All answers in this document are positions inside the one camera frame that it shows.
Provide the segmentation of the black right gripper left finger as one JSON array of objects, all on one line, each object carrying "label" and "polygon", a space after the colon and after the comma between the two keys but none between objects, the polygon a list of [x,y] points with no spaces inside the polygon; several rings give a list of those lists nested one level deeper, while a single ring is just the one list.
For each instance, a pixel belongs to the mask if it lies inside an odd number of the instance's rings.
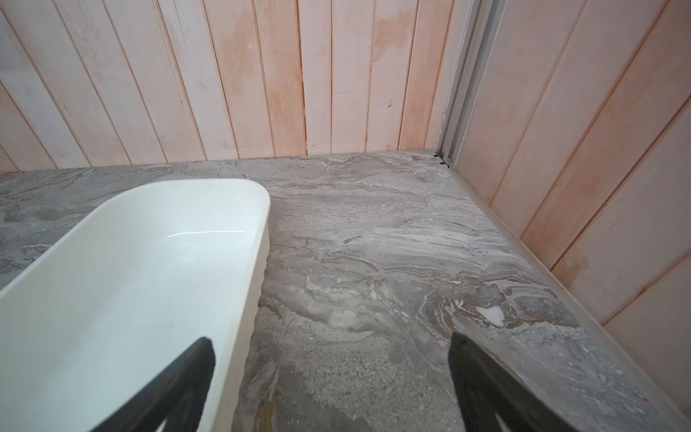
[{"label": "black right gripper left finger", "polygon": [[196,431],[215,365],[212,341],[198,338],[94,430]]}]

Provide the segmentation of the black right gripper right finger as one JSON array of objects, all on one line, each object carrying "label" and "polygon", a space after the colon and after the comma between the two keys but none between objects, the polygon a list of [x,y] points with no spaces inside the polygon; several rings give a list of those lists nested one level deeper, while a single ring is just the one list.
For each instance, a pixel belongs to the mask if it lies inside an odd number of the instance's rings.
[{"label": "black right gripper right finger", "polygon": [[479,344],[453,333],[448,365],[467,431],[573,431]]}]

